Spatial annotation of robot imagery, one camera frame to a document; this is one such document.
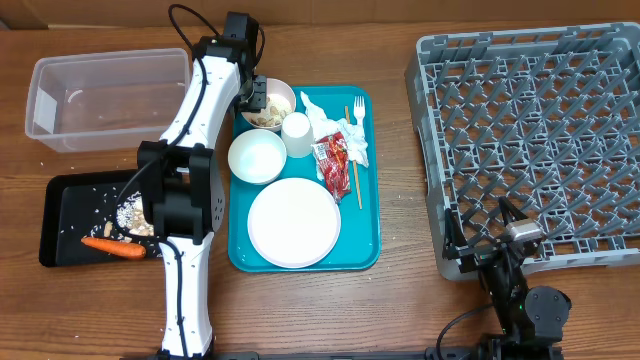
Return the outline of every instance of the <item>crumpled napkin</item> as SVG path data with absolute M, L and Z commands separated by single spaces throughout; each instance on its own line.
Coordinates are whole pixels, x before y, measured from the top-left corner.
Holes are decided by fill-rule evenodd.
M 367 158 L 367 141 L 364 139 L 364 129 L 360 125 L 352 125 L 342 118 L 333 121 L 327 118 L 324 110 L 309 100 L 309 96 L 304 92 L 300 92 L 300 98 L 306 110 L 305 114 L 309 118 L 311 128 L 313 129 L 313 140 L 318 141 L 325 136 L 333 135 L 338 131 L 342 133 L 347 142 L 347 155 L 349 161 L 356 161 L 358 164 L 369 167 L 369 159 Z M 319 180 L 323 180 L 322 171 L 316 164 L 316 175 Z

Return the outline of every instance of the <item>carrot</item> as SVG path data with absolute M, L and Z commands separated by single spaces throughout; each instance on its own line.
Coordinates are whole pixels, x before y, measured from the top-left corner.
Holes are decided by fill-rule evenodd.
M 86 237 L 82 243 L 94 249 L 102 250 L 113 255 L 118 255 L 131 260 L 143 259 L 147 249 L 139 244 L 123 243 L 120 241 Z

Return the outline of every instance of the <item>white plastic fork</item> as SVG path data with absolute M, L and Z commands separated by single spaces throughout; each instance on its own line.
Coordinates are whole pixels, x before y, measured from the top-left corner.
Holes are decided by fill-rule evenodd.
M 362 126 L 364 115 L 364 97 L 356 96 L 356 99 L 353 101 L 353 116 L 355 116 L 356 120 L 358 121 L 358 125 L 360 126 Z

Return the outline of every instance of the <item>black tray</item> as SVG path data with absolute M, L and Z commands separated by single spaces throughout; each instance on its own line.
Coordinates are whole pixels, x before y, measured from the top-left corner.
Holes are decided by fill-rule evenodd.
M 40 263 L 54 267 L 122 260 L 90 248 L 80 240 L 88 236 L 94 226 L 101 225 L 104 229 L 107 220 L 113 222 L 116 196 L 136 171 L 60 175 L 51 179 L 44 203 Z M 137 185 L 132 186 L 126 197 L 136 191 Z M 97 237 L 102 237 L 102 229 L 96 232 Z M 115 229 L 111 233 L 118 235 Z M 161 256 L 157 246 L 142 245 L 147 248 L 148 258 Z

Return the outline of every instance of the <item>white cup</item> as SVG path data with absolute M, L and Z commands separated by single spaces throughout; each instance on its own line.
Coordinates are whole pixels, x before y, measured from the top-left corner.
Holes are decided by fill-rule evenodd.
M 313 129 L 307 115 L 294 112 L 282 121 L 282 142 L 287 148 L 287 155 L 302 158 L 311 154 Z

